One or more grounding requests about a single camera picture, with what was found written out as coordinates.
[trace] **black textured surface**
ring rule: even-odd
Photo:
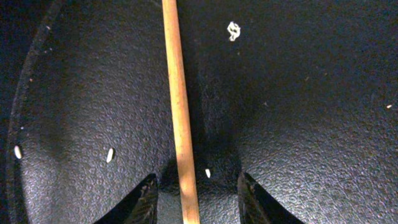
[[[241,169],[304,222],[398,222],[396,2],[178,6],[202,223],[239,223]],[[160,1],[68,1],[31,74],[7,162],[32,223],[91,223],[151,172],[182,222]]]

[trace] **small white fragment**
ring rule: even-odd
[[[229,34],[231,34],[229,41],[235,41],[235,39],[241,35],[241,28],[233,21],[229,23],[226,30],[228,30]]]
[[[14,147],[14,153],[15,153],[15,156],[17,157],[17,159],[22,158],[22,153],[21,153],[21,149],[19,149],[19,146]]]
[[[210,170],[209,169],[205,169],[205,172],[206,172],[206,176],[207,176],[207,178],[210,178]]]
[[[111,162],[112,158],[113,158],[113,148],[110,148],[108,151],[108,156],[106,157],[106,162],[107,163]]]

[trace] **wooden stick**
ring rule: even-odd
[[[199,224],[199,206],[177,3],[176,0],[162,0],[162,5],[182,218],[184,224]]]

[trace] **black plastic surface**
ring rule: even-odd
[[[239,223],[241,170],[306,223],[398,222],[396,2],[178,11],[202,223]],[[158,223],[181,223],[160,1],[67,1],[47,34],[20,81],[9,201],[31,223],[91,223],[153,172]]]

